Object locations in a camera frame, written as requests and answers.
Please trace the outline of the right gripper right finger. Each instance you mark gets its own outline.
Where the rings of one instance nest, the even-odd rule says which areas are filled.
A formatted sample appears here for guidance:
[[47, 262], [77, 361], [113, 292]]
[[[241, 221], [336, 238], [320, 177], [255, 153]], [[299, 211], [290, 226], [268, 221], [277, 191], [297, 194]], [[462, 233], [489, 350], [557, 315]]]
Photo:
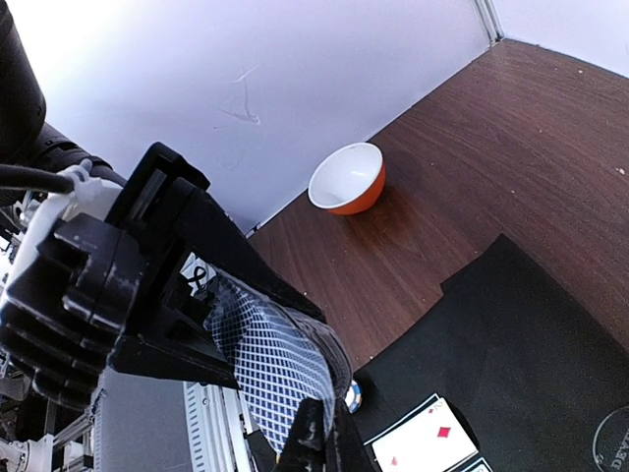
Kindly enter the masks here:
[[326, 439], [326, 470], [373, 472], [374, 467], [348, 412], [337, 412]]

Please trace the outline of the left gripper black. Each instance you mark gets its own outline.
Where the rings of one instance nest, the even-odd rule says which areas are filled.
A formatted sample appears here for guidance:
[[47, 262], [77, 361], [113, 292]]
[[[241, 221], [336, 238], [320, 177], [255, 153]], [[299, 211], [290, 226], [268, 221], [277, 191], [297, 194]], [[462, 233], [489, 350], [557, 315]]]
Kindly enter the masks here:
[[266, 263], [208, 185], [181, 155], [154, 144], [104, 220], [83, 212], [58, 219], [34, 262], [6, 283], [1, 345], [39, 394], [85, 408], [106, 368], [236, 389], [234, 369], [202, 327], [200, 304], [180, 274], [190, 254], [325, 321]]

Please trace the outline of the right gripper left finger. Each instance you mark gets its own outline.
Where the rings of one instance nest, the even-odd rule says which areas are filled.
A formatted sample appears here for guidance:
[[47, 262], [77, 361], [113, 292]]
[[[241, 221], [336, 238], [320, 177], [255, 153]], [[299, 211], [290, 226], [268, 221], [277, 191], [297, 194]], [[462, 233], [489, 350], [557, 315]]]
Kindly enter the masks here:
[[279, 456], [277, 470], [315, 472], [322, 471], [325, 462], [323, 403], [304, 399]]

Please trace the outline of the two of diamonds card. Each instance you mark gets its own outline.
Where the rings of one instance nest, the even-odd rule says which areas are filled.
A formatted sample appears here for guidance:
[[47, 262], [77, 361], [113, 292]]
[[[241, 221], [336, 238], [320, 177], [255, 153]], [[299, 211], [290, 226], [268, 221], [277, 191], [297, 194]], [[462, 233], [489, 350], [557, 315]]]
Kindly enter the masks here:
[[382, 471], [452, 471], [479, 452], [443, 397], [375, 440], [372, 450]]

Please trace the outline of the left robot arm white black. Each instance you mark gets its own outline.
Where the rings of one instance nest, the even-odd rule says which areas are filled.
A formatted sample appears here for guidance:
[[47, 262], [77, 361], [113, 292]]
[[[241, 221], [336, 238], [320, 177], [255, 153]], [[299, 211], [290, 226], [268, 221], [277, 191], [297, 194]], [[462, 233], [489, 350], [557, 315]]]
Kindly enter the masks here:
[[182, 155], [152, 145], [129, 179], [45, 121], [46, 103], [8, 8], [1, 11], [1, 203], [38, 194], [1, 228], [22, 242], [1, 302], [1, 346], [40, 395], [89, 407], [106, 368], [235, 387], [181, 274], [188, 256], [316, 320]]

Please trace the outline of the grey playing card deck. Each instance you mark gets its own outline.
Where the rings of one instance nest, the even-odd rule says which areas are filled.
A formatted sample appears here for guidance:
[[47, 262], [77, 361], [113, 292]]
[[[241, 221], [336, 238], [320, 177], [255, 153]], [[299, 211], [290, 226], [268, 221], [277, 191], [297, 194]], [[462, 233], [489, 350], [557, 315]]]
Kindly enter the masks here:
[[323, 433], [329, 436], [348, 409], [353, 380], [336, 332], [196, 256], [185, 262], [183, 274], [208, 306], [202, 327], [233, 369], [271, 448], [282, 452], [305, 399], [322, 403]]

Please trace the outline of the blue white chip stack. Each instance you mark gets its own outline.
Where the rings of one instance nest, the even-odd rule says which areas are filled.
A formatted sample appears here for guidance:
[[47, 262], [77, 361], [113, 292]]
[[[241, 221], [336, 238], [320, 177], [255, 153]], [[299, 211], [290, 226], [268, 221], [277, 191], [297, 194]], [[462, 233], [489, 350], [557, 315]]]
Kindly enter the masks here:
[[350, 386], [345, 396], [345, 404], [348, 411], [353, 414], [361, 407], [363, 401], [363, 392], [361, 386], [356, 380], [351, 380]]

